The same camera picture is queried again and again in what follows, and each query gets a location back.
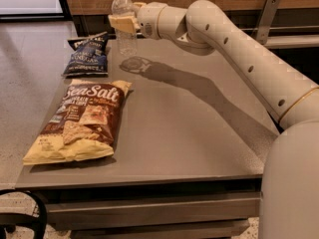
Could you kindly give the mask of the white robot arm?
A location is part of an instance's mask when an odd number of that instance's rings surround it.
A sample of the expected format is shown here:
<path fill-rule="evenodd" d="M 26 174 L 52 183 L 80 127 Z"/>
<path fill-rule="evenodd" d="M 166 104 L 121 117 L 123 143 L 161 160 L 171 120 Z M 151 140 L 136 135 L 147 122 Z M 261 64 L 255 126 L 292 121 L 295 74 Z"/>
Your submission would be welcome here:
<path fill-rule="evenodd" d="M 319 86 L 237 28 L 207 0 L 188 8 L 137 3 L 111 26 L 167 39 L 197 55 L 218 51 L 283 128 L 267 155 L 259 239 L 319 239 Z"/>

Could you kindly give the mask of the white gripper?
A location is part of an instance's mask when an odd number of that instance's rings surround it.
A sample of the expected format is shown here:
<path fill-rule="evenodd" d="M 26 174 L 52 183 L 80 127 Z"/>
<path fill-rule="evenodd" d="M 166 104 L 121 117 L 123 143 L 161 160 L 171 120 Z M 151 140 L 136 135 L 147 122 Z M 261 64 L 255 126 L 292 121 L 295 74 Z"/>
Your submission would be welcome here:
<path fill-rule="evenodd" d="M 158 21 L 160 12 L 166 7 L 166 4 L 134 2 L 134 5 L 140 8 L 138 19 L 135 16 L 109 15 L 111 26 L 130 34 L 135 34 L 138 29 L 141 29 L 144 37 L 158 40 L 160 38 Z"/>

